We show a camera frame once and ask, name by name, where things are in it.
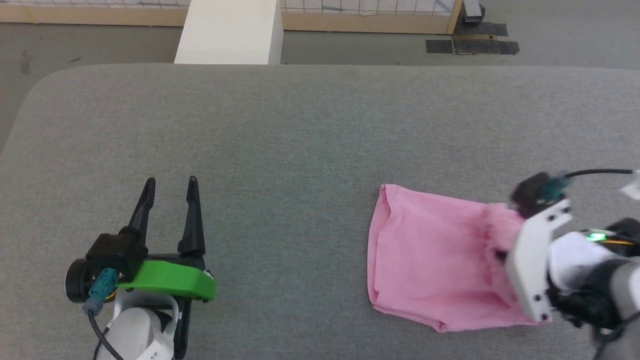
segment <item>green led light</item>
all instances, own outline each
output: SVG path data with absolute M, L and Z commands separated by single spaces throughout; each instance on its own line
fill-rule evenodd
M 604 240 L 606 238 L 607 238 L 607 235 L 605 235 L 605 234 L 593 233 L 593 234 L 589 235 L 587 240 L 589 240 L 589 241 L 602 241 L 602 240 Z

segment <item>white pillar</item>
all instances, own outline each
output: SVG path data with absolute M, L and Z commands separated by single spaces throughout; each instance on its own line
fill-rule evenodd
M 279 64 L 280 0 L 191 0 L 174 63 Z

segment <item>pink towel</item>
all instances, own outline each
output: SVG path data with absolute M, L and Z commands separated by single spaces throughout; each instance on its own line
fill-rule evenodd
M 522 221 L 503 204 L 383 185 L 369 230 L 373 307 L 438 332 L 537 324 L 496 256 L 511 248 Z

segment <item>gray fabric surface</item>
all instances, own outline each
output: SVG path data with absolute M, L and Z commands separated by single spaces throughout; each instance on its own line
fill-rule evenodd
M 198 176 L 218 298 L 188 359 L 584 359 L 556 322 L 438 334 L 374 311 L 367 232 L 380 184 L 500 202 L 539 170 L 637 168 L 640 72 L 524 67 L 106 65 L 39 83 L 0 155 L 3 359 L 89 359 L 63 277 L 157 179 L 147 245 L 172 252 Z M 572 188 L 572 229 L 638 217 Z M 101 315 L 104 325 L 111 308 Z

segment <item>white label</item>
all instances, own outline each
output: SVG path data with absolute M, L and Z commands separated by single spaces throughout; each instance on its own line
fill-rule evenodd
M 138 360 L 171 360 L 173 359 L 173 349 L 166 348 L 157 340 L 149 345 L 142 355 L 138 356 Z
M 633 183 L 626 185 L 620 192 L 634 200 L 640 200 L 640 177 L 637 177 Z

